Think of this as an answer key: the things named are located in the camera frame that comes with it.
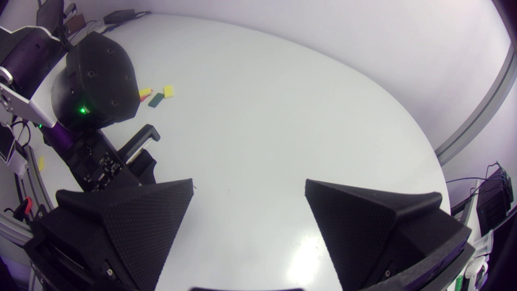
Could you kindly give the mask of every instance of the white wall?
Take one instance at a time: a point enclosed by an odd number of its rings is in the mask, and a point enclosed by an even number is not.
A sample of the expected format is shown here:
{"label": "white wall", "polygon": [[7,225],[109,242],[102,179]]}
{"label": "white wall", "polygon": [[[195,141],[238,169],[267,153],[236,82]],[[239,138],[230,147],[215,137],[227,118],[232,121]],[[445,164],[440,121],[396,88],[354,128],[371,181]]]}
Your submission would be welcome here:
{"label": "white wall", "polygon": [[[484,178],[486,166],[493,164],[497,160],[507,170],[508,175],[513,180],[513,185],[516,185],[516,112],[517,82],[513,85],[510,94],[508,94],[499,111],[483,131],[463,151],[442,167],[445,177],[450,180],[463,177]],[[496,169],[497,166],[491,167],[489,175]],[[449,183],[447,189],[451,206],[467,198],[469,196],[469,189],[474,187],[475,182],[476,180],[463,180]]]}
{"label": "white wall", "polygon": [[233,23],[309,47],[384,87],[415,118],[433,148],[481,101],[510,44],[490,0],[76,3],[88,20],[116,8],[135,8]]}

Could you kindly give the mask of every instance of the red clip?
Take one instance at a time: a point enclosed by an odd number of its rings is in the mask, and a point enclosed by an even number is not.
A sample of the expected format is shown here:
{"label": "red clip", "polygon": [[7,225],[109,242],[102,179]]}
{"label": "red clip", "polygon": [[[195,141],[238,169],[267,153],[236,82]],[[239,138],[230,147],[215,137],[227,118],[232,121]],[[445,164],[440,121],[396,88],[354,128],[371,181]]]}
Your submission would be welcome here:
{"label": "red clip", "polygon": [[25,207],[25,215],[28,215],[32,208],[32,200],[28,196],[25,199],[28,200],[27,207]]}

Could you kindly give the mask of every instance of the metal bracket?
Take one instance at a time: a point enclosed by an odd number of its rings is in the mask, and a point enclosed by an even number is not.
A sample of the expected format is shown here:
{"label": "metal bracket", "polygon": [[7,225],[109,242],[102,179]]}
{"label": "metal bracket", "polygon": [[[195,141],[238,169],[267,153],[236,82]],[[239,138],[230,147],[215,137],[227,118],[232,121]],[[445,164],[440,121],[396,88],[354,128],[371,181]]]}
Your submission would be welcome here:
{"label": "metal bracket", "polygon": [[54,126],[55,122],[51,116],[42,111],[37,104],[11,90],[3,83],[0,83],[0,95],[0,103],[7,112],[46,127]]}

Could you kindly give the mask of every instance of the cable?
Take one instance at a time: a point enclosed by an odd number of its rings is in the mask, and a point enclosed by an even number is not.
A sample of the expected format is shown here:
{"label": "cable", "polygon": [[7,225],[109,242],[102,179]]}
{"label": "cable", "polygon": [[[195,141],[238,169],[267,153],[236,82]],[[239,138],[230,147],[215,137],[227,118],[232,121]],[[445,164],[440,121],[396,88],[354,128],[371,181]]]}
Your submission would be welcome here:
{"label": "cable", "polygon": [[76,37],[76,35],[77,35],[81,30],[83,30],[83,29],[86,27],[86,25],[87,25],[87,24],[89,24],[90,22],[97,22],[97,21],[99,21],[99,20],[90,20],[90,21],[86,22],[86,23],[85,23],[85,24],[84,24],[84,25],[83,25],[83,26],[82,26],[78,31],[76,31],[76,32],[75,32],[75,34],[72,36],[72,38],[70,38],[68,41],[72,41],[72,40],[73,40],[73,38],[74,38],[74,37]]}
{"label": "cable", "polygon": [[484,180],[484,181],[491,181],[491,180],[503,180],[503,181],[506,181],[505,179],[502,179],[502,178],[486,179],[486,178],[479,178],[479,177],[467,177],[467,178],[459,178],[459,179],[450,180],[450,181],[447,181],[445,183],[447,184],[447,183],[450,183],[450,182],[456,182],[456,181],[461,181],[461,180],[469,180],[469,179],[479,179],[479,180]]}
{"label": "cable", "polygon": [[10,126],[11,126],[11,128],[12,128],[13,126],[15,126],[15,125],[17,125],[17,124],[20,124],[20,123],[22,123],[22,124],[23,124],[23,128],[27,127],[27,130],[28,130],[28,132],[29,132],[29,137],[28,137],[28,139],[27,139],[27,142],[26,142],[26,143],[24,143],[24,144],[22,145],[22,147],[24,147],[24,146],[28,145],[28,144],[29,144],[29,142],[31,141],[31,128],[29,127],[29,125],[27,125],[27,122],[25,122],[25,121],[23,121],[23,120],[20,120],[20,121],[16,121],[16,122],[14,122],[14,123],[11,123],[11,125],[10,125]]}
{"label": "cable", "polygon": [[117,28],[119,26],[122,26],[122,25],[128,23],[131,20],[142,18],[142,17],[144,17],[146,15],[149,15],[149,14],[152,14],[152,12],[151,11],[141,11],[141,12],[135,13],[135,15],[132,18],[128,19],[128,20],[125,20],[125,21],[119,22],[119,23],[115,23],[115,24],[113,24],[111,26],[106,27],[106,29],[104,29],[104,31],[102,31],[100,34],[105,34],[106,32],[113,31],[115,28]]}

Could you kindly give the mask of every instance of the black electronic device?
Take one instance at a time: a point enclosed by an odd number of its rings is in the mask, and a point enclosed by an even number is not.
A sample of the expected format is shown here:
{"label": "black electronic device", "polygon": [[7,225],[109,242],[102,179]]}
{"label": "black electronic device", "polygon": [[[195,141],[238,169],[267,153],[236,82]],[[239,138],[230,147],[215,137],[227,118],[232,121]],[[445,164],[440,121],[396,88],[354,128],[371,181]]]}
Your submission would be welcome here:
{"label": "black electronic device", "polygon": [[66,61],[52,92],[52,108],[65,128],[100,129],[135,116],[140,96],[122,46],[92,32],[68,52]]}
{"label": "black electronic device", "polygon": [[14,134],[9,126],[0,124],[0,158],[8,163],[14,149]]}
{"label": "black electronic device", "polygon": [[133,19],[136,16],[134,9],[117,10],[104,16],[104,24],[117,24]]}
{"label": "black electronic device", "polygon": [[36,25],[45,27],[52,35],[58,36],[63,27],[63,0],[46,0],[36,14]]}
{"label": "black electronic device", "polygon": [[470,229],[439,209],[440,193],[307,180],[306,198],[346,291],[446,287],[474,252]]}
{"label": "black electronic device", "polygon": [[193,195],[192,179],[103,192],[56,193],[24,249],[58,291],[155,289]]}
{"label": "black electronic device", "polygon": [[511,179],[499,168],[479,187],[477,212],[481,236],[506,218],[512,202]]}

